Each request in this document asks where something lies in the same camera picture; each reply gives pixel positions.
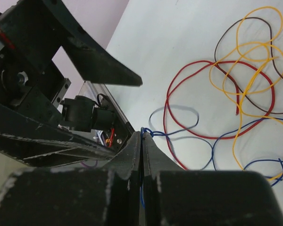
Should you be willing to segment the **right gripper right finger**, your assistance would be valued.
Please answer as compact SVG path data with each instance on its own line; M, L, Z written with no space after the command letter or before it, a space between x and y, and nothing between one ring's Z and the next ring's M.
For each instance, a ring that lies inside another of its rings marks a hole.
M148 226L283 226L267 180L254 171L183 170L142 136Z

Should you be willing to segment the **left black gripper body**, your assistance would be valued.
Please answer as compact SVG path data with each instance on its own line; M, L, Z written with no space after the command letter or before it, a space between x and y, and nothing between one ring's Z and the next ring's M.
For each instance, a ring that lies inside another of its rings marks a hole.
M52 58L60 47L39 0L20 0L0 13L0 104L57 127L70 86Z

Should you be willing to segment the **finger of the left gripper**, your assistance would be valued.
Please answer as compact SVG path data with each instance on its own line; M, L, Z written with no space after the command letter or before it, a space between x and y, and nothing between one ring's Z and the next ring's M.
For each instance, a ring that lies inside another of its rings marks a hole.
M1 104L0 153L33 167L61 166L88 158L109 160L116 155L90 139L36 121Z
M53 40L61 46L84 81L141 86L142 78L113 58L85 31L61 0L42 0L43 16Z

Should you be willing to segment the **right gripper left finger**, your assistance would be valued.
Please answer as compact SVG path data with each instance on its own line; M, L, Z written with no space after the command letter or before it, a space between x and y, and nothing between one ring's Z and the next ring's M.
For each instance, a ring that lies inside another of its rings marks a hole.
M0 190L0 226L137 226L141 134L99 168L23 168Z

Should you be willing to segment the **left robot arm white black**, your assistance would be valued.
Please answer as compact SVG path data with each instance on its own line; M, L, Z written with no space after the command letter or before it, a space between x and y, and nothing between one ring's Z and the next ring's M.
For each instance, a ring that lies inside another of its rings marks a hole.
M110 159L109 148L79 135L102 130L127 141L132 134L112 98L66 98L71 82L53 62L63 48L84 81L141 86L60 0L20 0L0 13L0 153L32 167Z

